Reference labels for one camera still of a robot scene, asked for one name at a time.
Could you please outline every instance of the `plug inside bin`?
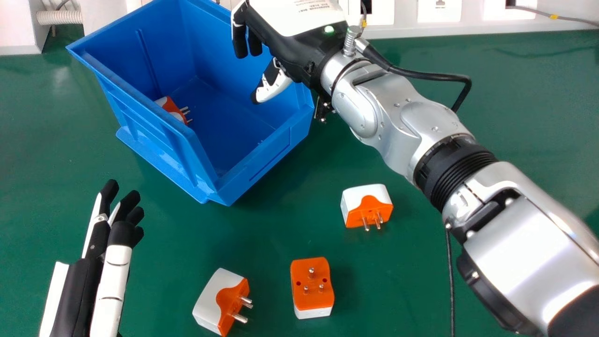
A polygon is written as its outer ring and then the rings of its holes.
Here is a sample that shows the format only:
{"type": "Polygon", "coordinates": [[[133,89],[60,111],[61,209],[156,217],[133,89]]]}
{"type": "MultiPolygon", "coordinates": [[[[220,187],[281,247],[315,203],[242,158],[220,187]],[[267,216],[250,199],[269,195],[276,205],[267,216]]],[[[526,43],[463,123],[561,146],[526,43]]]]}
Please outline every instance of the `plug inside bin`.
{"type": "Polygon", "coordinates": [[[98,75],[117,135],[132,140],[119,138],[200,202],[236,200],[307,135],[313,111],[301,84],[254,105],[250,93],[272,56],[265,48],[237,59],[230,34],[230,12],[209,0],[154,0],[68,47],[98,75]],[[164,96],[189,107],[187,127],[153,103],[164,96]],[[174,169],[140,146],[164,151],[174,169]]]}

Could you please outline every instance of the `green tabletop surface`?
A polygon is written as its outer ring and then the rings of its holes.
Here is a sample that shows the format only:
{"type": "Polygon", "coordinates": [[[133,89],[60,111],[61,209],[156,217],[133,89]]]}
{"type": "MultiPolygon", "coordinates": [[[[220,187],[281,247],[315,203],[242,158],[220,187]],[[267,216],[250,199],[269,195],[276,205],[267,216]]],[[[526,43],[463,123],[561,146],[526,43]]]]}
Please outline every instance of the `green tabletop surface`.
{"type": "MultiPolygon", "coordinates": [[[[91,71],[59,27],[44,53],[0,58],[0,335],[37,336],[56,260],[81,254],[96,193],[109,178],[137,189],[146,236],[133,253],[124,337],[213,336],[192,308],[222,267],[246,277],[254,308],[237,336],[449,336],[440,214],[338,116],[310,134],[231,207],[199,204],[121,143],[91,71]],[[383,183],[395,205],[383,230],[346,229],[342,190],[383,183]],[[298,320],[289,266],[324,256],[335,305],[298,320]]],[[[463,73],[459,117],[599,232],[599,33],[478,35],[375,41],[392,62],[463,73]]],[[[450,106],[461,85],[415,81],[450,106]]],[[[454,255],[460,247],[453,245],[454,255]]],[[[457,336],[511,336],[456,273],[457,336]]]]}

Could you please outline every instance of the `white pipe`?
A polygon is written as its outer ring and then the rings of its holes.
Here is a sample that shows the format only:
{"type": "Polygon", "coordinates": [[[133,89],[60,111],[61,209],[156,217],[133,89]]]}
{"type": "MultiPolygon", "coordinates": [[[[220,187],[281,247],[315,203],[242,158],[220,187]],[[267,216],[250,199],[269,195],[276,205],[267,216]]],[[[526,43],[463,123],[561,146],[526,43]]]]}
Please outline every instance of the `white pipe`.
{"type": "Polygon", "coordinates": [[[42,26],[83,23],[81,11],[39,11],[36,16],[42,26]]]}

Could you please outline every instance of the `black and white robotic hand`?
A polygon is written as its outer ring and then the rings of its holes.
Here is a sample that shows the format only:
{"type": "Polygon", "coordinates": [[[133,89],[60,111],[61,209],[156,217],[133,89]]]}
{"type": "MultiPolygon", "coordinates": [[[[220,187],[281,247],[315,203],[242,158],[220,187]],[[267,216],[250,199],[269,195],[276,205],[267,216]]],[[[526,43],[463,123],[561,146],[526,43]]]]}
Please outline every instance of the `black and white robotic hand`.
{"type": "Polygon", "coordinates": [[[110,212],[119,185],[109,180],[98,193],[83,253],[74,264],[56,262],[40,337],[116,337],[133,248],[144,236],[144,211],[131,191],[110,212]]]}
{"type": "Polygon", "coordinates": [[[450,109],[418,94],[409,71],[378,54],[360,26],[348,26],[334,0],[245,0],[231,15],[239,58],[248,46],[260,54],[260,42],[274,56],[252,100],[268,101],[291,81],[316,91],[315,117],[334,110],[442,213],[463,247],[461,276],[501,327],[530,336],[597,336],[599,242],[475,141],[455,114],[460,100],[450,109]]]}

